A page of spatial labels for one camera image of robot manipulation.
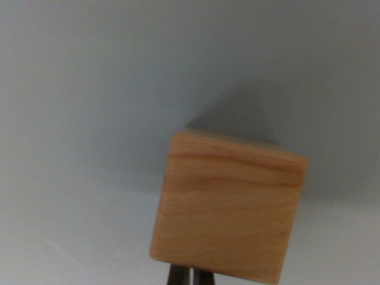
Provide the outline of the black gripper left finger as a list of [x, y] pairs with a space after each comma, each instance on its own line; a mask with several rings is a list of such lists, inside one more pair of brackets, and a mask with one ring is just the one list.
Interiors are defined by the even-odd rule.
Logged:
[[190, 285], [190, 268], [171, 264], [167, 285]]

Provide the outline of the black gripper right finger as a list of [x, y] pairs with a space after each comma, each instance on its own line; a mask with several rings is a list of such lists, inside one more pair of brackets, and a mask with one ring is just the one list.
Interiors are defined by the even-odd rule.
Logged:
[[215, 285], [214, 273], [206, 270], [193, 269], [193, 285]]

